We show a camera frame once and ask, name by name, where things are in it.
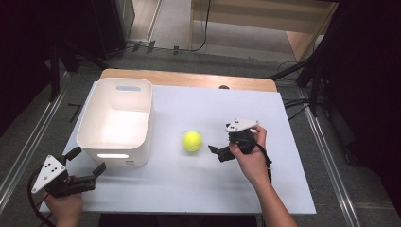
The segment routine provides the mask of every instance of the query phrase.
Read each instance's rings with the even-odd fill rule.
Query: white table
[[[84,211],[146,214],[260,214],[258,198],[236,160],[221,163],[207,145],[228,145],[225,124],[257,119],[268,130],[273,186],[291,214],[316,214],[279,93],[154,85],[154,128],[148,162],[108,167],[96,190],[83,193]],[[77,146],[77,125],[64,154]],[[199,131],[203,146],[185,151],[186,131]],[[82,152],[69,174],[88,175],[95,162]]]

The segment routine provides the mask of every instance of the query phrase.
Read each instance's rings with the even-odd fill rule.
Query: container handle
[[[135,86],[116,86],[115,89],[120,92],[140,92],[142,89]]]

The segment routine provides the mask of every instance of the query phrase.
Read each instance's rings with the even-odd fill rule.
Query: black cable
[[[280,73],[280,67],[283,65],[283,64],[285,64],[285,63],[295,63],[296,65],[298,65],[298,62],[297,61],[284,61],[284,62],[282,62],[282,63],[280,63],[279,65],[278,65],[278,67],[277,67],[277,73]],[[285,80],[290,80],[290,81],[294,81],[295,79],[287,79],[286,77],[283,77],[283,79],[285,79]]]
[[[114,58],[117,54],[119,54],[119,53],[121,53],[121,52],[124,52],[124,51],[126,51],[126,50],[129,50],[129,49],[132,49],[132,48],[134,48],[134,45],[133,45],[133,46],[126,46],[126,47],[123,48],[123,49],[114,51],[114,52],[111,53],[111,54],[107,54],[106,60],[112,59],[112,58]],[[84,56],[81,56],[81,55],[79,55],[79,54],[76,55],[76,58],[77,58],[77,60],[80,60],[80,61],[90,61],[90,60],[88,60],[87,58],[85,58]]]
[[[47,194],[40,202],[36,203],[35,207],[38,207],[42,204],[42,202],[44,202],[44,200],[46,200],[46,198],[49,196],[50,194]]]
[[[292,118],[294,118],[296,115],[300,114],[306,107],[309,107],[309,105],[304,106],[299,112],[297,112],[296,114],[294,114],[292,117],[290,117],[288,119],[288,121],[292,120]]]
[[[32,188],[32,182],[33,179],[41,172],[41,167],[36,169],[32,175],[30,175],[29,181],[27,183],[27,187],[26,187],[26,192],[27,192],[27,198],[29,199],[29,204],[32,207],[33,211],[35,212],[36,217],[44,224],[46,224],[49,227],[56,227],[55,224],[53,224],[48,218],[46,218],[44,215],[42,215],[41,212],[39,212],[39,210],[37,209],[38,205],[40,204],[35,204],[35,202],[33,201],[32,198],[32,192],[31,192],[31,188]]]
[[[272,163],[272,161],[270,160],[268,153],[262,146],[260,146],[259,144],[256,144],[256,146],[260,149],[260,151],[262,151],[263,155],[265,156],[266,167],[268,169],[269,180],[271,182],[271,163]]]
[[[300,102],[300,101],[303,101],[303,102],[308,102],[308,100],[307,100],[306,98],[299,98],[299,99],[287,99],[287,102],[286,102],[286,103],[284,103],[284,105],[288,105],[288,104],[290,104],[290,103],[294,103],[294,102]]]
[[[208,7],[207,7],[207,14],[206,14],[206,20],[205,20],[204,31],[203,31],[203,25],[201,25],[201,29],[202,29],[203,34],[204,34],[204,39],[203,39],[202,45],[201,45],[198,49],[195,49],[195,50],[189,50],[189,49],[171,49],[171,48],[154,47],[154,46],[153,46],[153,47],[150,47],[150,46],[146,46],[146,45],[144,45],[144,44],[139,44],[139,47],[149,48],[149,49],[152,49],[152,50],[155,49],[155,50],[183,51],[183,52],[197,52],[197,51],[201,50],[201,49],[204,47],[204,45],[206,44],[206,40],[207,40],[207,25],[208,25],[208,22],[209,22],[209,13],[210,13],[210,5],[211,5],[211,2],[212,2],[212,0],[209,0],[209,5],[208,5]]]
[[[289,109],[289,108],[291,108],[291,107],[299,106],[299,105],[305,104],[305,103],[309,103],[309,101],[301,101],[301,102],[291,103],[291,104],[289,104],[289,105],[286,105],[286,106],[285,106],[285,109]]]
[[[200,20],[200,28],[201,28],[201,33],[203,33],[203,35],[206,35],[206,32],[205,32],[205,30],[203,29],[203,20]]]
[[[266,223],[265,223],[265,219],[263,218],[263,215],[262,215],[262,227],[266,227]]]
[[[209,0],[209,6],[207,7],[206,22],[205,22],[205,25],[204,25],[204,40],[203,40],[203,44],[202,44],[198,49],[191,50],[191,52],[195,52],[195,51],[198,51],[198,50],[202,49],[203,46],[206,44],[206,39],[207,39],[207,23],[209,22],[209,12],[210,12],[210,3],[211,3],[211,2],[212,2],[212,0]]]
[[[46,216],[46,219],[49,219],[51,216],[52,216],[51,213],[48,214],[48,215]],[[38,227],[43,227],[43,226],[44,226],[44,223],[42,222]]]

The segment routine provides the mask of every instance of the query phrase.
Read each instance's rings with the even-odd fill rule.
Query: white plastic bin
[[[78,145],[98,164],[141,166],[151,143],[152,84],[145,79],[101,79],[89,97]]]

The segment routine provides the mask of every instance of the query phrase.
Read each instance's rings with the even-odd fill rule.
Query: yellow ball
[[[183,136],[183,147],[188,151],[197,151],[201,143],[201,135],[196,131],[188,131]]]

